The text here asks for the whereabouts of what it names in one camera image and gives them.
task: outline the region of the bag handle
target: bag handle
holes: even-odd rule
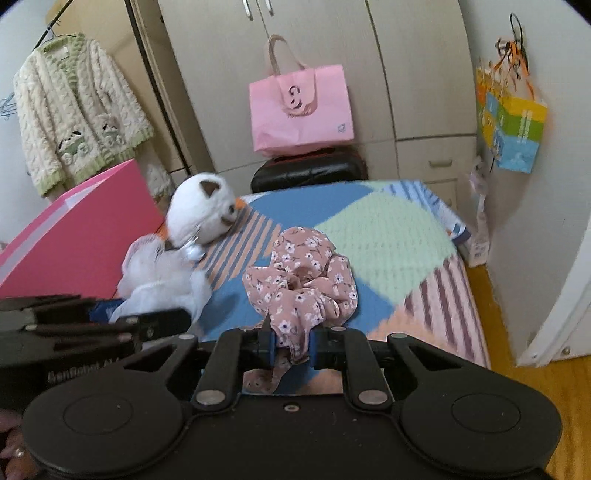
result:
[[[267,75],[269,77],[272,75],[281,75],[281,72],[279,71],[279,65],[277,64],[277,58],[275,57],[275,42],[277,40],[280,40],[283,43],[285,43],[285,45],[287,45],[287,50],[289,50],[291,57],[295,60],[300,70],[307,70],[310,68],[305,63],[302,63],[300,59],[298,59],[298,57],[296,57],[296,55],[293,53],[290,45],[287,43],[287,40],[284,37],[276,33],[273,33],[271,34],[269,40],[267,41],[267,44],[265,45],[265,56],[267,59]]]

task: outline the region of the green blanket patch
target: green blanket patch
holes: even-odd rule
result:
[[[356,278],[393,305],[455,253],[431,213],[389,193],[370,193],[315,228],[349,258]]]

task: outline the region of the pink box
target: pink box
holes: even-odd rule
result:
[[[163,222],[135,160],[112,167],[60,196],[0,253],[0,299],[111,298],[129,246]]]

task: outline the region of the gift bag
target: gift bag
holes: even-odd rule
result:
[[[277,40],[267,42],[268,74],[250,84],[252,143],[267,157],[302,155],[324,147],[350,143],[353,120],[342,65],[280,74],[275,58]]]
[[[496,114],[501,92],[501,74],[501,64],[493,66],[492,62],[488,67],[480,65],[476,69],[478,124],[488,148],[493,147]]]
[[[492,152],[499,168],[530,173],[540,146],[548,106],[524,70],[509,74],[496,112]]]
[[[499,168],[530,173],[548,106],[530,77],[519,19],[511,14],[510,20],[514,39],[499,38],[500,61],[488,69],[477,69],[476,96],[482,111],[482,135]]]

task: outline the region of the human hand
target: human hand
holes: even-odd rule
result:
[[[6,480],[30,479],[39,471],[25,450],[20,429],[21,420],[18,413],[0,409],[0,433],[8,432],[6,446],[0,451],[0,459],[10,460],[6,466]]]

